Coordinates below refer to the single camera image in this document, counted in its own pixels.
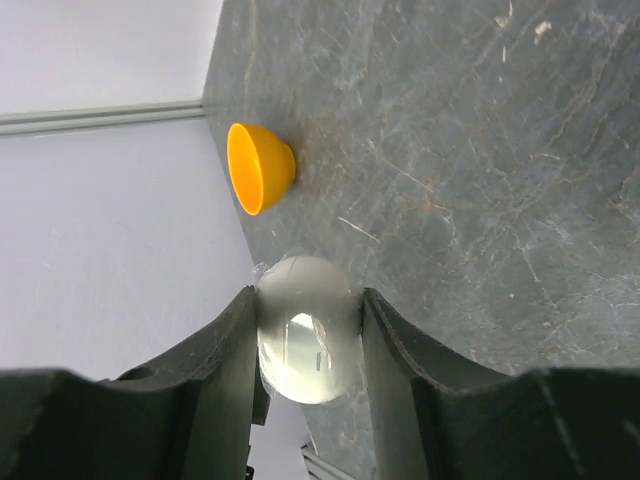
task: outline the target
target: stone tabletop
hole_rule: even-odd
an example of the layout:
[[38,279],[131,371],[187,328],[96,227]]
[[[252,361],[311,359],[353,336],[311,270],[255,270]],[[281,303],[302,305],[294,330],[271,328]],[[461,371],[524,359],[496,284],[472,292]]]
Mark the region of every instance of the stone tabletop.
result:
[[[484,365],[640,362],[640,2],[228,0],[203,103],[293,148],[256,262],[303,248]],[[305,409],[371,478],[360,375]]]

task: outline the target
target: yellow bowl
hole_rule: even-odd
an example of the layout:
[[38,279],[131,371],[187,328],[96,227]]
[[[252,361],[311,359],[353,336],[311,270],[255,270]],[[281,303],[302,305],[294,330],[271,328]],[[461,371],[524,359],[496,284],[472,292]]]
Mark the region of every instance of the yellow bowl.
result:
[[249,215],[258,215],[278,203],[296,176],[289,145],[256,125],[231,125],[227,160],[233,189]]

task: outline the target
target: marble countertop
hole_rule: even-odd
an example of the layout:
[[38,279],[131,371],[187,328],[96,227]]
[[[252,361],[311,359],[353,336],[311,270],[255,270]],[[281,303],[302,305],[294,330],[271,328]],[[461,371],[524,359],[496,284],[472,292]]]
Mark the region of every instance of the marble countertop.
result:
[[[303,248],[507,373],[640,362],[640,3],[226,1],[203,103],[293,148],[256,262]],[[362,375],[305,414],[371,478]]]

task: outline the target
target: gray marble surface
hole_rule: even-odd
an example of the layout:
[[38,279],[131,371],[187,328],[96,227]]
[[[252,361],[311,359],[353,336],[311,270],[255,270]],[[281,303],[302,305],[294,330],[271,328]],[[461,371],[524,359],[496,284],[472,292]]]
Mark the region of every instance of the gray marble surface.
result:
[[[299,175],[238,210],[256,262],[333,260],[484,365],[640,362],[640,2],[228,0],[204,104],[277,132]],[[362,375],[305,410],[375,459]]]

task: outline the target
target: yellow cup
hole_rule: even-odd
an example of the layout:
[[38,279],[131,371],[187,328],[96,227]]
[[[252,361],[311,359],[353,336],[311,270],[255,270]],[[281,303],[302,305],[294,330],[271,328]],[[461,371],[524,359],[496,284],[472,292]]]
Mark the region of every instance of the yellow cup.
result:
[[296,176],[289,145],[256,125],[231,125],[227,160],[233,189],[249,215],[258,215],[278,203]]

